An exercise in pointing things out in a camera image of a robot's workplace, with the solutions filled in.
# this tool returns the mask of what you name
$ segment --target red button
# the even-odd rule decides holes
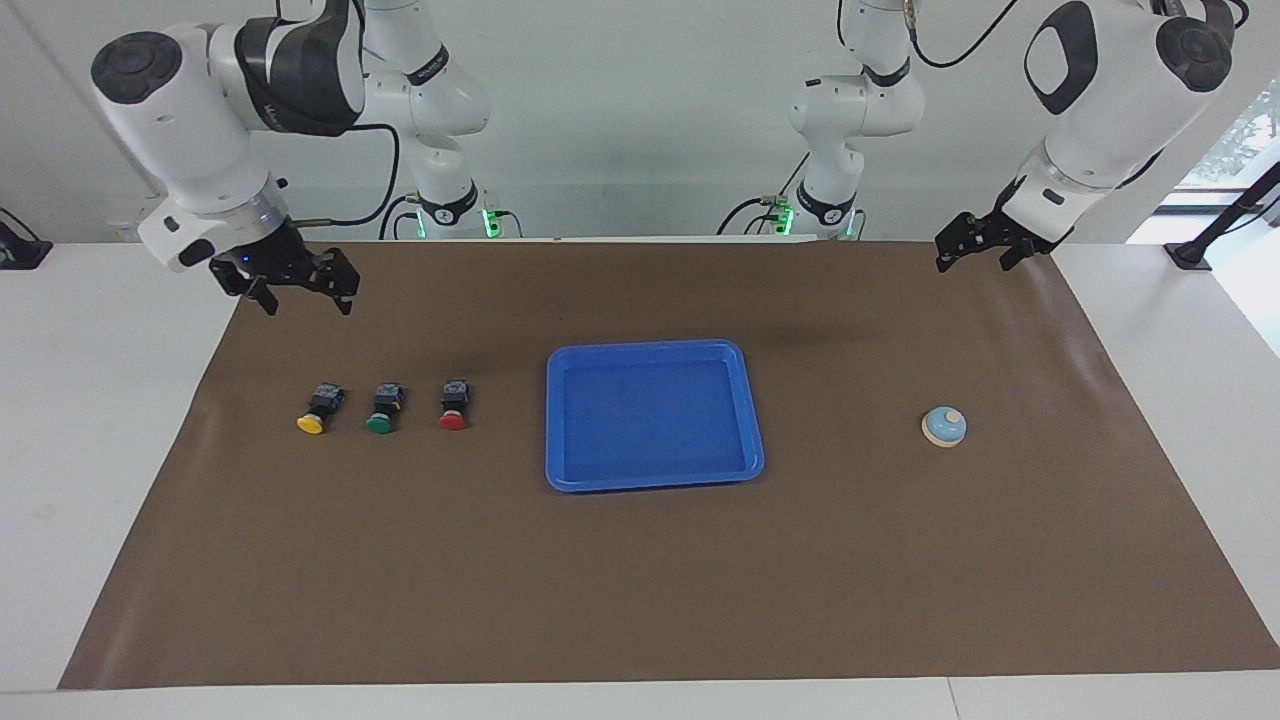
[[[449,410],[444,415],[440,415],[440,427],[456,433],[467,429],[467,419],[462,416],[462,413]]]

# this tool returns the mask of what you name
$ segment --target yellow button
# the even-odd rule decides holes
[[[324,434],[324,423],[321,423],[320,418],[316,418],[315,415],[303,415],[298,418],[298,428],[307,434]]]

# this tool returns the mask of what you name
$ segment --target white table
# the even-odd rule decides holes
[[[1055,258],[1280,637],[1280,359],[1213,277],[1134,265],[1158,252]],[[55,693],[233,307],[141,246],[0,273],[0,717],[1280,717],[1280,673]]]

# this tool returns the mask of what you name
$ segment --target blue tray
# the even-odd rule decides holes
[[[547,364],[547,479],[561,492],[763,471],[746,363],[727,340],[564,347]]]

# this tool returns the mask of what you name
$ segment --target brown table surface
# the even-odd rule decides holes
[[[242,305],[64,688],[1280,667],[1050,260],[928,245],[356,245],[351,318]],[[723,337],[768,468],[563,496],[545,363]],[[474,383],[474,427],[434,427]],[[362,428],[404,383],[396,434]],[[320,382],[330,433],[293,427]],[[963,409],[943,451],[922,415]]]

